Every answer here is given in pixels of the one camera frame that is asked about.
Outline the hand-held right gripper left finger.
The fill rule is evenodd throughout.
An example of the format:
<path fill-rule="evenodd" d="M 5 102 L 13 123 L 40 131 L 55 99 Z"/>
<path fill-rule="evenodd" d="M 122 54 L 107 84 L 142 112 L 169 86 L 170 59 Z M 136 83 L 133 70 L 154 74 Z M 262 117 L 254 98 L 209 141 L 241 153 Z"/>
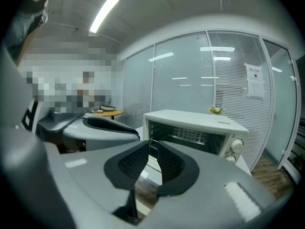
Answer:
<path fill-rule="evenodd" d="M 134 192 L 148 162 L 146 141 L 71 154 L 45 147 L 75 229 L 147 229 L 137 218 Z"/>

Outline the person's grey patterned shirt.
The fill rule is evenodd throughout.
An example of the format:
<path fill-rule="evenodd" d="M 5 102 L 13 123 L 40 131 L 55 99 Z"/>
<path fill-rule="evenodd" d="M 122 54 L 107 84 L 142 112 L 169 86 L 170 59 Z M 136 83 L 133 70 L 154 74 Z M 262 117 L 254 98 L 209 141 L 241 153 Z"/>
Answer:
<path fill-rule="evenodd" d="M 46 9 L 37 13 L 17 12 L 5 36 L 5 45 L 14 61 L 19 58 L 28 35 L 44 24 L 47 19 Z"/>

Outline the metal oven rack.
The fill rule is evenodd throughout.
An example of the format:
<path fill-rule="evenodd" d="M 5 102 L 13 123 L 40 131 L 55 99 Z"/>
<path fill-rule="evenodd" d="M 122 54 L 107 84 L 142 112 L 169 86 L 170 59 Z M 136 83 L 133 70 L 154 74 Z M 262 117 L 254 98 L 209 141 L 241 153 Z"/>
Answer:
<path fill-rule="evenodd" d="M 182 127 L 168 127 L 162 133 L 161 137 L 165 141 L 177 144 L 191 143 L 204 145 L 208 134 Z"/>

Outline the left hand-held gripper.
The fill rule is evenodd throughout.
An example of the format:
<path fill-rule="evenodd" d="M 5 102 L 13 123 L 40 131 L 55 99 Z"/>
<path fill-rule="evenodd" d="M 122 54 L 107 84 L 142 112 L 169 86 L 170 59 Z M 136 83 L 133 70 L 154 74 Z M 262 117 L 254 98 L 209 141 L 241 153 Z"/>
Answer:
<path fill-rule="evenodd" d="M 112 119 L 79 118 L 80 113 L 61 113 L 32 99 L 21 127 L 36 134 L 43 142 L 55 144 L 60 153 L 93 151 L 140 140 L 139 133 Z"/>

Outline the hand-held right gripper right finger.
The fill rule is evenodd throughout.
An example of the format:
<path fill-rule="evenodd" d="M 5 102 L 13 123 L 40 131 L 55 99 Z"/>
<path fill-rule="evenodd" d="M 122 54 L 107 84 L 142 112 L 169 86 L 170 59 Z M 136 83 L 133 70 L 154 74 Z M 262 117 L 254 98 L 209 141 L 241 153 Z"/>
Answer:
<path fill-rule="evenodd" d="M 141 229 L 260 229 L 275 202 L 263 185 L 219 156 L 161 141 L 157 161 L 163 183 Z"/>

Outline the round wooden side table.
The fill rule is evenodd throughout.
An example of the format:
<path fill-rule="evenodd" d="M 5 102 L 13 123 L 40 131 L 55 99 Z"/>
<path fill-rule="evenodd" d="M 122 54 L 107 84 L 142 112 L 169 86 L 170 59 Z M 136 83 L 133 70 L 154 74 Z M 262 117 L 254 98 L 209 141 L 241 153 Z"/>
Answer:
<path fill-rule="evenodd" d="M 102 117 L 110 117 L 112 120 L 114 120 L 114 117 L 117 115 L 122 115 L 123 110 L 112 110 L 112 111 L 98 111 L 96 113 L 93 113 L 93 115 L 102 116 Z"/>

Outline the white glass oven door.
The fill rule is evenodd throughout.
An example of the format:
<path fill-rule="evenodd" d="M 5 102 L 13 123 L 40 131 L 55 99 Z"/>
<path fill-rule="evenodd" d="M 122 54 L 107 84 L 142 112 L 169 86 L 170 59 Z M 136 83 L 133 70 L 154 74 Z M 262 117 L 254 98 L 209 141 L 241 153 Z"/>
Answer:
<path fill-rule="evenodd" d="M 151 155 L 148 156 L 148 162 L 141 172 L 141 177 L 148 179 L 157 185 L 161 185 L 163 183 L 161 168 L 155 157 Z"/>

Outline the long ceiling light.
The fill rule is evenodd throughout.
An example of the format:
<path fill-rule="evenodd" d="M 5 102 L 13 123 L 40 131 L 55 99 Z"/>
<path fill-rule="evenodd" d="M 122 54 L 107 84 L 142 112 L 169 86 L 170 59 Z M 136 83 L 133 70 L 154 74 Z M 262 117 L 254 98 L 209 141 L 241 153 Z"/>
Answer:
<path fill-rule="evenodd" d="M 107 15 L 110 13 L 110 11 L 114 8 L 114 6 L 119 2 L 119 0 L 106 0 L 105 3 L 100 8 L 99 12 L 95 16 L 91 27 L 89 29 L 89 32 L 96 33 L 102 24 L 102 22 L 105 20 Z"/>

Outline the black metal shelf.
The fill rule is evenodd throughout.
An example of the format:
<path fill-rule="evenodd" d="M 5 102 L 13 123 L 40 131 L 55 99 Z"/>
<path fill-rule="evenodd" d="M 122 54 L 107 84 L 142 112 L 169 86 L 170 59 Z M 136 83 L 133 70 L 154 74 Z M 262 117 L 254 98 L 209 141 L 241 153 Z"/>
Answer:
<path fill-rule="evenodd" d="M 294 143 L 288 160 L 292 163 L 300 176 L 303 177 L 305 175 L 305 146 L 303 146 L 302 143 Z"/>

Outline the white printed text sheet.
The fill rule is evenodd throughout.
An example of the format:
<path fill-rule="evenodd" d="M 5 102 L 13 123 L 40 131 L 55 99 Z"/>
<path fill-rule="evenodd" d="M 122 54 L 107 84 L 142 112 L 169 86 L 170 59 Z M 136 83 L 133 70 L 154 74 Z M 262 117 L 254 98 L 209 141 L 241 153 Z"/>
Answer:
<path fill-rule="evenodd" d="M 247 80 L 248 96 L 264 98 L 264 81 Z"/>

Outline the white oven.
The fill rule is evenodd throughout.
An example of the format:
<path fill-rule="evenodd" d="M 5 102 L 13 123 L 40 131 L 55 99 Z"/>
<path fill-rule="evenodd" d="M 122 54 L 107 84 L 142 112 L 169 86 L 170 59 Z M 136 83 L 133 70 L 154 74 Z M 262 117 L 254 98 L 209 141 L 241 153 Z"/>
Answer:
<path fill-rule="evenodd" d="M 208 137 L 204 145 L 183 143 L 199 151 L 208 152 L 226 158 L 235 156 L 238 161 L 241 153 L 234 153 L 230 144 L 235 139 L 241 139 L 245 145 L 249 131 L 225 115 L 191 113 L 175 110 L 160 110 L 143 115 L 143 139 L 150 146 L 157 147 L 159 141 L 165 141 L 161 135 L 168 127 L 182 127 L 205 132 Z"/>

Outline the white notice sheet with icon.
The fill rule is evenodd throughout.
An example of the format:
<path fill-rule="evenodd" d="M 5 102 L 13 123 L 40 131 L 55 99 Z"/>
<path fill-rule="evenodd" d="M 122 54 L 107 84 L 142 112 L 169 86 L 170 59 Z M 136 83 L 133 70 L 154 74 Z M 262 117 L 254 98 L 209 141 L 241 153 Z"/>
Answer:
<path fill-rule="evenodd" d="M 247 80 L 253 81 L 263 81 L 263 72 L 261 66 L 255 66 L 248 63 L 245 63 Z"/>

